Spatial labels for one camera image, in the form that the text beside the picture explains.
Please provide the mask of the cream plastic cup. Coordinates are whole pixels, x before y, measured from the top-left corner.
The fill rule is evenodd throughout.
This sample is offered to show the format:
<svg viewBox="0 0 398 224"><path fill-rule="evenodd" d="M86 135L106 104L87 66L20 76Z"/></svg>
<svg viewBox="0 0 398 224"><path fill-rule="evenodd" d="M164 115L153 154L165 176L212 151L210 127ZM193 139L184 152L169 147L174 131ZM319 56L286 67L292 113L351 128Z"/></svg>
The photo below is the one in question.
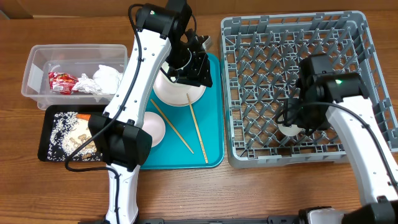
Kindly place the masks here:
<svg viewBox="0 0 398 224"><path fill-rule="evenodd" d="M296 136L303 130L302 128L298 127L295 124L292 124L291 126L284 126L283 124L278 124L278 129L285 136Z"/></svg>

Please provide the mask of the wooden chopstick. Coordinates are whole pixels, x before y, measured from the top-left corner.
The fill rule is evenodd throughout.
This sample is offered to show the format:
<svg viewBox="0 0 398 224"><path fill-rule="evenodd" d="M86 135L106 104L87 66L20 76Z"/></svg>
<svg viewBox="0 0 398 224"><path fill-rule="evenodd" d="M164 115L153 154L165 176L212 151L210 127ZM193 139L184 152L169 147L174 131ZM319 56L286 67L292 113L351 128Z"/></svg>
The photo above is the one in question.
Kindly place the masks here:
<svg viewBox="0 0 398 224"><path fill-rule="evenodd" d="M192 114L192 119L193 119L193 122L194 122L194 125L195 125L195 129L196 129L196 132L197 132L198 140L200 142L201 151L203 153L203 157L204 157L204 160L205 160L206 164L208 164L208 157L206 155L205 147L204 147L203 140L202 140L202 137L201 137L200 129L198 127L198 123L197 123L197 119L196 119L196 116L195 116L195 112L193 110L192 102L190 100L190 96L189 96L188 93L186 94L186 96L187 96L188 105L190 107L190 111L191 111L191 114Z"/></svg>
<svg viewBox="0 0 398 224"><path fill-rule="evenodd" d="M163 119L166 120L166 122L169 124L169 126L172 128L172 130L174 131L174 133L179 137L179 139L181 140L181 142L183 142L183 144L186 146L186 148L192 153L194 154L194 151L191 149L191 147L187 144L186 140L184 140L184 138L182 137L182 135L177 131L177 129L175 128L175 126L170 122L170 120L168 119L168 117L166 117L166 115L164 114L164 112L160 109L160 107L157 105L157 103L153 100L150 99L150 102L155 106L155 108L157 109L157 111L160 113L160 115L163 117Z"/></svg>

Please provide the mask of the white tissue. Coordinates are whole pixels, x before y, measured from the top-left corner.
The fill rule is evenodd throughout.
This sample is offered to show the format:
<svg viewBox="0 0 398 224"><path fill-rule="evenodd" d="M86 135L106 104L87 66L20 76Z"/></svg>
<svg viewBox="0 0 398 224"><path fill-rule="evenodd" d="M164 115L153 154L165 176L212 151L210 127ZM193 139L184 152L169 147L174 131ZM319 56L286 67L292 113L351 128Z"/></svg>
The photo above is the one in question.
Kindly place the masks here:
<svg viewBox="0 0 398 224"><path fill-rule="evenodd" d="M122 78L123 73L107 65L99 65L99 69L93 75L93 80L101 88L102 95L115 94Z"/></svg>

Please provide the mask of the orange carrot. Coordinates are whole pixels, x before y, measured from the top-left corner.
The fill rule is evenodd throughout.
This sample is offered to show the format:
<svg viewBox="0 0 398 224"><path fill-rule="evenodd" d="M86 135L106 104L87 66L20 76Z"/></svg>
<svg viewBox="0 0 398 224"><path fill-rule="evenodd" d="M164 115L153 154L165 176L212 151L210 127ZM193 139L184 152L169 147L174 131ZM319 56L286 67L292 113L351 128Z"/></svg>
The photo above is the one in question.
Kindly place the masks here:
<svg viewBox="0 0 398 224"><path fill-rule="evenodd" d="M76 115L76 117L77 117L78 119L83 119L83 120L89 121L90 118L91 118L91 115L90 115L90 114L80 114L80 113L78 113L78 114Z"/></svg>

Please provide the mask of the red snack wrapper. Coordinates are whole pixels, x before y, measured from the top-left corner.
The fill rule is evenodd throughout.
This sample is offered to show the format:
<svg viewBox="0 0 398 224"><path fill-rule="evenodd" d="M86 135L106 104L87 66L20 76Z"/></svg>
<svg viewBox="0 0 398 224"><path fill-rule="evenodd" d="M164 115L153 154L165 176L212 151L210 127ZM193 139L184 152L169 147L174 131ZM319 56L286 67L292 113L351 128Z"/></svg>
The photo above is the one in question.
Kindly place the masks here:
<svg viewBox="0 0 398 224"><path fill-rule="evenodd" d="M49 72L49 86L52 91L71 95L78 79L68 73Z"/></svg>

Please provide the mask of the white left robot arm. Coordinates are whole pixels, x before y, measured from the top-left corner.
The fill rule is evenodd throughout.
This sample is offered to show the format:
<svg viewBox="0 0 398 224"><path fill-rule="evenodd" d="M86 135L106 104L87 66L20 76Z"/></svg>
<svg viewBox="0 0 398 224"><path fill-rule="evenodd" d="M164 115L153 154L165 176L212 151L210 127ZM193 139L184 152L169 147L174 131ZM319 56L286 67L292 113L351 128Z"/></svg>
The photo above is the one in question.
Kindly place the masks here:
<svg viewBox="0 0 398 224"><path fill-rule="evenodd" d="M136 4L129 14L134 45L121 84L101 116L88 127L109 174L109 208L103 223L135 223L137 180L150 153L152 137L142 128L144 113L162 64L178 84L212 86L205 36L187 27L192 9L186 1L166 6Z"/></svg>

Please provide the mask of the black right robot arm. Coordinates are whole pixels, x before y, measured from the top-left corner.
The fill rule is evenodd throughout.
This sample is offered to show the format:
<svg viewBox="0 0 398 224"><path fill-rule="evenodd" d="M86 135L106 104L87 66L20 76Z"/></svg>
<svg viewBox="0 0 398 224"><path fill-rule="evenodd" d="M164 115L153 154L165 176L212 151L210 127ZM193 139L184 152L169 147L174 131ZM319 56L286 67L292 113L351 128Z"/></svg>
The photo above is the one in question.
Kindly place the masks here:
<svg viewBox="0 0 398 224"><path fill-rule="evenodd" d="M286 136L333 128L358 184L361 208L304 208L294 223L397 223L397 162L376 123L368 89L357 72L338 74L326 54L299 64L298 98L275 116Z"/></svg>

